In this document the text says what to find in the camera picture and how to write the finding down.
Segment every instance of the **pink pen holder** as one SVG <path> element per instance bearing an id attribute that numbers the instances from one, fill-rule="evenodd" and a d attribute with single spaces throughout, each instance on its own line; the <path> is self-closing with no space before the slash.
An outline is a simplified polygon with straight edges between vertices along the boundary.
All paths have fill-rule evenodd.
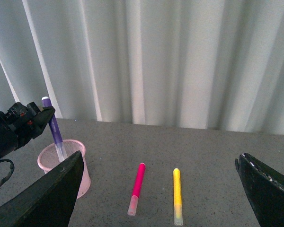
<path id="1" fill-rule="evenodd" d="M 78 191 L 77 199 L 84 195 L 90 187 L 90 177 L 89 172 L 87 170 L 86 161 L 85 161 L 85 146 L 78 140 L 63 140 L 63 144 L 67 153 L 67 157 L 71 156 L 76 151 L 80 150 L 83 157 L 84 162 L 84 171 L 82 176 L 82 181 L 80 184 L 80 188 Z M 47 146 L 38 156 L 38 165 L 44 170 L 44 173 L 48 173 L 53 168 L 55 168 L 59 162 L 59 158 L 57 155 L 57 151 L 55 148 L 55 144 L 51 144 Z"/>

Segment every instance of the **white curtain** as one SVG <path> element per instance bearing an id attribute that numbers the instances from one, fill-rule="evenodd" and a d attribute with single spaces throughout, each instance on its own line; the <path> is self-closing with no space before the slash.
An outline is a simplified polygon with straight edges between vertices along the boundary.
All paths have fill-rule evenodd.
<path id="1" fill-rule="evenodd" d="M 0 0 L 0 111 L 284 134 L 284 0 Z"/>

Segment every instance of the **table surface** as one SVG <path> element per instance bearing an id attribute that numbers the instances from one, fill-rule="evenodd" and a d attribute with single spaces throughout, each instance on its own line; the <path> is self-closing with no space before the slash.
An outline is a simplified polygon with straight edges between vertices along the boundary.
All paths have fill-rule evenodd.
<path id="1" fill-rule="evenodd" d="M 64 139 L 86 146 L 91 178 L 70 227 L 174 226 L 174 168 L 181 171 L 184 226 L 257 227 L 234 160 L 247 152 L 284 174 L 284 135 L 63 119 L 58 124 Z M 46 127 L 6 156 L 16 169 L 0 188 L 0 206 L 44 175 L 37 157 L 52 142 Z M 146 171 L 137 214 L 131 217 L 127 210 L 141 162 Z"/>

